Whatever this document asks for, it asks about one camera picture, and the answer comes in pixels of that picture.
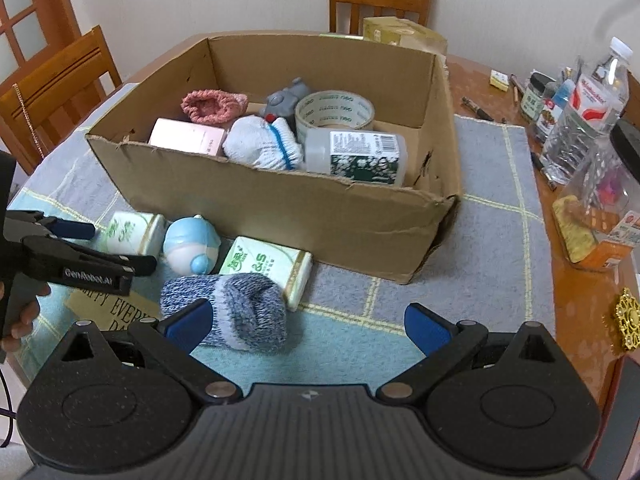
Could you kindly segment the person's left hand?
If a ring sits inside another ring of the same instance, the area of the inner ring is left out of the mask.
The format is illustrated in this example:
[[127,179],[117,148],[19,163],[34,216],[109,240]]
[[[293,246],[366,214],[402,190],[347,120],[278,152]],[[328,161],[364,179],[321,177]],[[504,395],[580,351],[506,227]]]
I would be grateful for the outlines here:
[[21,341],[28,336],[34,328],[35,319],[40,315],[40,297],[47,297],[51,293],[50,285],[44,284],[36,296],[21,308],[20,317],[12,325],[9,335],[2,338],[1,349],[6,353],[17,351],[21,347]]

